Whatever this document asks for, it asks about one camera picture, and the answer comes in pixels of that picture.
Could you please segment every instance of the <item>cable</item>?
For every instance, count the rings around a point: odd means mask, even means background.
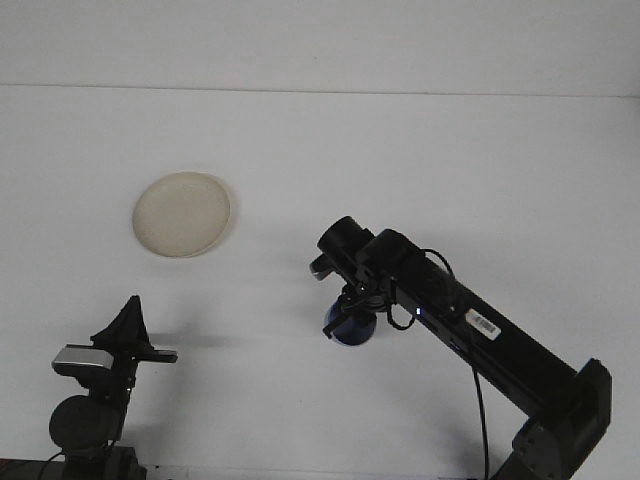
[[[398,324],[394,319],[393,319],[393,314],[391,313],[391,303],[387,302],[387,322],[389,322],[389,325],[391,325],[393,328],[395,328],[396,330],[400,330],[400,331],[404,331],[404,330],[409,330],[409,328],[411,328],[411,326],[415,323],[416,321],[416,317],[411,316],[411,320],[409,320],[409,323],[407,323],[406,325],[400,325]]]
[[[482,389],[480,388],[480,378],[476,367],[471,367],[473,372],[473,381],[476,384],[476,393],[478,395],[478,405],[480,407],[480,424],[482,426],[482,450],[484,452],[484,480],[489,480],[489,439],[487,435],[487,419],[484,411],[484,401],[482,399]]]
[[[42,480],[42,476],[44,475],[45,469],[49,466],[49,464],[53,461],[53,459],[55,459],[56,457],[59,457],[60,455],[62,455],[62,450],[60,450],[58,453],[51,456],[46,462],[44,462],[42,467],[40,467],[40,472],[38,472],[37,480]]]
[[[424,253],[430,253],[436,257],[438,257],[438,259],[442,262],[442,264],[445,266],[445,268],[447,269],[447,272],[449,273],[449,277],[450,277],[450,282],[449,282],[449,294],[451,297],[451,306],[453,307],[453,312],[452,315],[453,316],[457,316],[460,313],[462,313],[461,311],[458,311],[457,305],[453,305],[454,301],[453,301],[453,287],[455,286],[455,281],[456,281],[456,277],[453,274],[453,269],[451,268],[451,265],[449,265],[449,262],[447,262],[447,259],[444,258],[444,255],[442,255],[440,252],[433,250],[431,248],[424,248],[422,249],[422,251]],[[461,300],[460,295],[457,296],[458,298],[456,299],[456,303],[458,303]],[[484,400],[482,398],[482,388],[480,387],[480,378],[478,376],[478,370],[476,369],[476,367],[473,365],[473,352],[475,350],[475,343],[474,343],[474,337],[473,337],[473,329],[471,327],[471,325],[467,324],[467,326],[469,327],[469,358],[472,361],[472,365],[471,365],[471,372],[473,373],[473,381],[476,385],[476,394],[478,397],[478,407],[480,409],[480,425],[482,428],[482,450],[483,450],[483,454],[484,454],[484,480],[489,480],[489,470],[490,470],[490,465],[489,465],[489,436],[487,434],[487,419],[486,419],[486,414],[485,414],[485,409],[484,409]]]

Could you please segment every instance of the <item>camera mount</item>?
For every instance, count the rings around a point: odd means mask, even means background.
[[[89,390],[60,403],[49,422],[53,442],[65,455],[62,479],[144,480],[131,447],[120,440],[136,370],[141,361],[175,363],[174,351],[149,341],[140,298],[132,296],[118,316],[91,337],[92,346],[67,345],[52,362],[56,373]]]

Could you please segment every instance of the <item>white plate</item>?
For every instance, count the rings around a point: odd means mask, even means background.
[[[133,210],[133,231],[147,249],[165,257],[192,257],[224,232],[231,207],[212,176],[180,172],[153,183]]]

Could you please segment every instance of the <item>white table surface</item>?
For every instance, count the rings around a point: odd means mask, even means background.
[[[451,477],[372,475],[357,473],[247,470],[149,465],[148,480],[467,480]]]
[[[83,390],[50,361],[136,293],[180,355],[138,370],[122,442],[143,463],[479,475],[470,369],[426,329],[323,338],[342,284],[307,265],[348,214],[442,251],[573,368],[602,360],[613,425],[576,478],[632,478],[638,152],[633,99],[0,87],[0,452],[54,451],[49,416]],[[209,253],[161,258],[130,215],[182,170],[224,180],[235,219]],[[485,387],[497,466],[525,418]]]

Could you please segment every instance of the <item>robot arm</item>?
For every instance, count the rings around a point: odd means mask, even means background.
[[[398,304],[529,416],[493,480],[569,479],[604,435],[611,376],[598,360],[576,373],[393,230],[374,236],[345,217],[318,247],[314,276],[347,283],[327,335],[347,320],[345,336],[371,330],[375,313]]]
[[[138,363],[177,360],[176,352],[156,350],[149,342],[138,296],[91,340],[91,346],[67,345],[53,360],[56,373],[74,377],[89,392],[64,400],[49,423],[65,456],[85,463],[104,461],[111,454],[108,443],[120,439]]]

